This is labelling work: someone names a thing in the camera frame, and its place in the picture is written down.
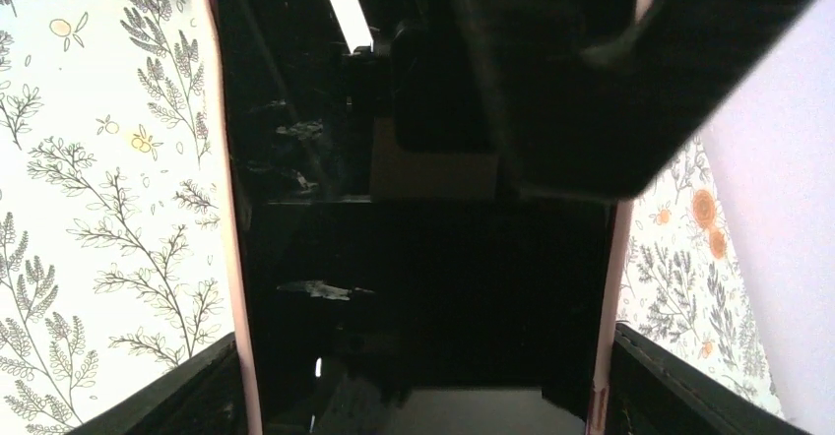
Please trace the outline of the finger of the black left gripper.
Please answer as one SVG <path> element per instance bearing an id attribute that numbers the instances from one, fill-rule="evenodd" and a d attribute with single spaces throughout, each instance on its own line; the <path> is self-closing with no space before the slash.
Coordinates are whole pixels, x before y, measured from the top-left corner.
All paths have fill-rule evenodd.
<path id="1" fill-rule="evenodd" d="M 579 0 L 453 0 L 520 188 L 639 195 L 812 0 L 653 0 L 605 41 Z"/>

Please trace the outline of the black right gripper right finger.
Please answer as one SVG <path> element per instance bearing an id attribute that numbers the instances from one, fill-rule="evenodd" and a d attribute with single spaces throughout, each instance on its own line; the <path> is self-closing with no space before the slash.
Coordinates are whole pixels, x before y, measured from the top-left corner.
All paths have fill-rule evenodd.
<path id="1" fill-rule="evenodd" d="M 605 435 L 805 435 L 628 326 L 615 327 Z"/>

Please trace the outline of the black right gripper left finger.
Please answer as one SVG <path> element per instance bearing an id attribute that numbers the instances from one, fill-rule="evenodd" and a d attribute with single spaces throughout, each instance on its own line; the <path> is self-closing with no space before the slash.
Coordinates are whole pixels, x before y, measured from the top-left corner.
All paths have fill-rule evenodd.
<path id="1" fill-rule="evenodd" d="M 248 432 L 234 334 L 211 344 L 71 435 L 236 435 Z"/>

